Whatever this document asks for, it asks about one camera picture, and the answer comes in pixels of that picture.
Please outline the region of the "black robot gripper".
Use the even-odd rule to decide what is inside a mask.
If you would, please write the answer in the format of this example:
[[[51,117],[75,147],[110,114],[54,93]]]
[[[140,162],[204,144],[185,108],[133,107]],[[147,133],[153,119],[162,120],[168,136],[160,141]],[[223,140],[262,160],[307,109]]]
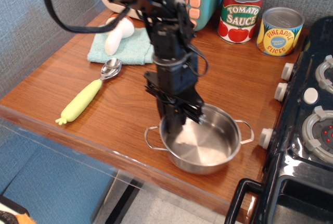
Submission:
[[[180,59],[162,59],[154,54],[153,63],[157,71],[144,74],[146,90],[156,98],[160,118],[165,115],[168,133],[179,132],[186,117],[203,120],[204,102],[195,89],[200,77],[198,55],[185,54]]]

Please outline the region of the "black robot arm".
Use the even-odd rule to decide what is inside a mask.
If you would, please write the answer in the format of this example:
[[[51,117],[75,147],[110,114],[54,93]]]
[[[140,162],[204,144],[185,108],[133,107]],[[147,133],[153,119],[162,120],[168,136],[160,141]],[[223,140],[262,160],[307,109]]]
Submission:
[[[169,133],[179,131],[187,118],[204,121],[203,100],[195,90],[200,77],[201,52],[191,43],[195,36],[185,0],[108,0],[124,10],[101,29],[115,29],[130,9],[144,21],[153,45],[156,72],[147,72],[147,90],[157,98],[160,116]]]

